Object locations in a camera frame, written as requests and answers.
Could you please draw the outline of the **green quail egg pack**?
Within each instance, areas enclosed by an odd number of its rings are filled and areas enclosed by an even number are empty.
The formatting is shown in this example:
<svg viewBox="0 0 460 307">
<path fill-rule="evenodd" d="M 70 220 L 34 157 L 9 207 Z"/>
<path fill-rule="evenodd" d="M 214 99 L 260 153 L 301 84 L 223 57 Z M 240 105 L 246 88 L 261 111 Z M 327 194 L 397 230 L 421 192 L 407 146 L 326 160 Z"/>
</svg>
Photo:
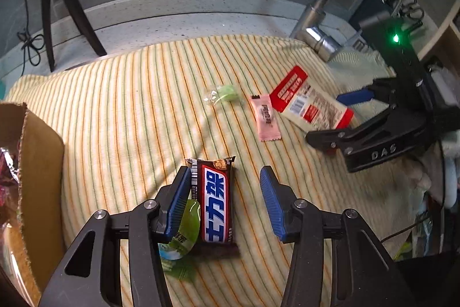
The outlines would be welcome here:
<svg viewBox="0 0 460 307">
<path fill-rule="evenodd" d="M 168 244 L 160 244 L 159 252 L 163 260 L 176 261 L 187 255 L 200 235 L 200 203 L 189 199 L 176 235 Z"/>
</svg>

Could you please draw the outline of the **green candy wrapper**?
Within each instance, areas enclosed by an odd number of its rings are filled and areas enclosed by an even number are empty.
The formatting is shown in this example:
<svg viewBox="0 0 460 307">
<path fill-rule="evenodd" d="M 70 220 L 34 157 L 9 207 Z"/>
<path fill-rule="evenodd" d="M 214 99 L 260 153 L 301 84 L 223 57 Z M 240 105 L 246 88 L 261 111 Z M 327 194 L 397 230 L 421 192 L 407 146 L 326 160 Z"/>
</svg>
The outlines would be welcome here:
<svg viewBox="0 0 460 307">
<path fill-rule="evenodd" d="M 174 277 L 179 281 L 194 282 L 196 268 L 193 259 L 185 256 L 179 260 L 161 260 L 163 271 L 166 275 Z"/>
</svg>

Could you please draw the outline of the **Snickers bar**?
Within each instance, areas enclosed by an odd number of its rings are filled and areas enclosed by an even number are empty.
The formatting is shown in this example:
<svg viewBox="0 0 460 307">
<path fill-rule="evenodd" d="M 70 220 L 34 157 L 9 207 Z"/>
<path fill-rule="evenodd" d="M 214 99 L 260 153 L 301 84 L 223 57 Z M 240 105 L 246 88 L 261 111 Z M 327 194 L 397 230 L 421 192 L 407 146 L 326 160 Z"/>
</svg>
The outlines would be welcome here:
<svg viewBox="0 0 460 307">
<path fill-rule="evenodd" d="M 200 241 L 211 245 L 233 242 L 231 183 L 235 157 L 214 161 L 188 158 L 191 196 L 200 204 Z"/>
</svg>

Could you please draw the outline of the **red white jerky bag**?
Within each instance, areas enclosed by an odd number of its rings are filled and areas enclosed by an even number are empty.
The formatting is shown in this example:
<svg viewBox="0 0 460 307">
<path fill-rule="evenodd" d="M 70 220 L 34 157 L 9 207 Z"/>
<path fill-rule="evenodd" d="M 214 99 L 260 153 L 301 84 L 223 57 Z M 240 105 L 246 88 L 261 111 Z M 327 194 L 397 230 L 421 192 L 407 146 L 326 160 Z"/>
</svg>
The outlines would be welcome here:
<svg viewBox="0 0 460 307">
<path fill-rule="evenodd" d="M 269 94 L 272 107 L 304 132 L 347 128 L 354 112 L 339 103 L 298 65 Z"/>
</svg>

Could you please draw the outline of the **pink candy wrapper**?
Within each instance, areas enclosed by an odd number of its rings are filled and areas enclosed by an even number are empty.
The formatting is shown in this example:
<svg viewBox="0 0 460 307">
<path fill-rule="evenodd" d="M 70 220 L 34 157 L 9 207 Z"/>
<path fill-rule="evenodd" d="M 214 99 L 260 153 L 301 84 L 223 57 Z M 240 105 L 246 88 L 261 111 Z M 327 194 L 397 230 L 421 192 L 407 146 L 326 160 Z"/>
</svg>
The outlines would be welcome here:
<svg viewBox="0 0 460 307">
<path fill-rule="evenodd" d="M 281 132 L 277 125 L 270 96 L 268 94 L 252 95 L 250 102 L 256 119 L 259 140 L 261 142 L 280 140 Z"/>
</svg>

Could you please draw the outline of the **red date snack pack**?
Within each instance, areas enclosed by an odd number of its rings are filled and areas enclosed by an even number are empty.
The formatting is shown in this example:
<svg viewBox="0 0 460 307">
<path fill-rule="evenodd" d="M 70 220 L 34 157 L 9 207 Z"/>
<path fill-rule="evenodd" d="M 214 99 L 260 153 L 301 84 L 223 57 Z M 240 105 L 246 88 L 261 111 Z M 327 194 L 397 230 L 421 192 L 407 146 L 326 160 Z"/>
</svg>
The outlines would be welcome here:
<svg viewBox="0 0 460 307">
<path fill-rule="evenodd" d="M 16 217 L 19 201 L 19 168 L 15 153 L 1 148 L 1 225 Z"/>
</svg>

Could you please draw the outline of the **small green candy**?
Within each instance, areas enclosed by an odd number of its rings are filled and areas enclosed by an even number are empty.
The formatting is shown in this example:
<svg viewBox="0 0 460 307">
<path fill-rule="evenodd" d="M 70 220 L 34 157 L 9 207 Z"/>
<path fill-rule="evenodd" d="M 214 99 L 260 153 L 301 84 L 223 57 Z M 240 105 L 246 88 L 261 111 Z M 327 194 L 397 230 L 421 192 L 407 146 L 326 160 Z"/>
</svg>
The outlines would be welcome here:
<svg viewBox="0 0 460 307">
<path fill-rule="evenodd" d="M 239 92 L 233 85 L 217 85 L 205 89 L 203 101 L 213 105 L 239 100 Z"/>
</svg>

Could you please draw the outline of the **black scissors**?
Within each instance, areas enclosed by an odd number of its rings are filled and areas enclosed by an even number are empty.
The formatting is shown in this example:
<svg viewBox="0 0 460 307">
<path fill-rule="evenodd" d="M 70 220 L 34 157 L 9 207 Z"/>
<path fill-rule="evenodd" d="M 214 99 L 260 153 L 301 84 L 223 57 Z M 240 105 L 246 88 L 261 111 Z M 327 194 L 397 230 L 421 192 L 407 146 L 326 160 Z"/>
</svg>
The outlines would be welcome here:
<svg viewBox="0 0 460 307">
<path fill-rule="evenodd" d="M 419 5 L 417 0 L 382 0 L 390 8 L 398 7 L 397 17 L 408 23 L 403 32 L 410 36 L 413 32 L 423 26 L 425 11 Z"/>
</svg>

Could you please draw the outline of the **brown cardboard box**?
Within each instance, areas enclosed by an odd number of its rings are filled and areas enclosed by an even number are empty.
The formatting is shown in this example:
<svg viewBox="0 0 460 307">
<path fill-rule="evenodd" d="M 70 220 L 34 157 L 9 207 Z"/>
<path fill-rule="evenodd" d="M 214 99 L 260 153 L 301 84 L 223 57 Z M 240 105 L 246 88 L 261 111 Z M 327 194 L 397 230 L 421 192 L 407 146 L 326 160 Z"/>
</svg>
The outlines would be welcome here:
<svg viewBox="0 0 460 307">
<path fill-rule="evenodd" d="M 64 255 L 61 185 L 64 143 L 25 104 L 1 103 L 1 148 L 19 168 L 16 217 L 1 225 L 2 306 L 37 306 Z"/>
</svg>

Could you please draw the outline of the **striped yellow cloth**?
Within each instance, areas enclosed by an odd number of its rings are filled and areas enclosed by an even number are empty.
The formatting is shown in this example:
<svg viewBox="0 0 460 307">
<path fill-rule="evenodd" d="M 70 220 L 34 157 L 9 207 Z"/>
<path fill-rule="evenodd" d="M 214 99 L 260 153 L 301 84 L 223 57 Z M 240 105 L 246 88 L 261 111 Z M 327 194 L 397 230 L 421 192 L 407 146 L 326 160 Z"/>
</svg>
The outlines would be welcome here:
<svg viewBox="0 0 460 307">
<path fill-rule="evenodd" d="M 277 118 L 281 139 L 261 142 L 250 105 L 296 65 L 330 95 L 385 69 L 346 58 L 339 73 L 308 47 L 280 37 L 228 35 L 154 44 L 50 76 L 18 79 L 7 100 L 25 103 L 65 145 L 61 214 L 69 244 L 97 209 L 134 208 L 172 181 L 188 158 L 235 157 L 232 183 L 237 254 L 192 259 L 194 282 L 167 278 L 175 306 L 278 306 L 291 245 L 275 237 L 259 185 L 270 165 L 280 182 L 318 208 L 356 209 L 380 239 L 414 218 L 395 162 L 350 174 L 340 155 L 307 146 L 303 132 Z M 205 104 L 205 89 L 233 85 L 239 100 Z"/>
</svg>

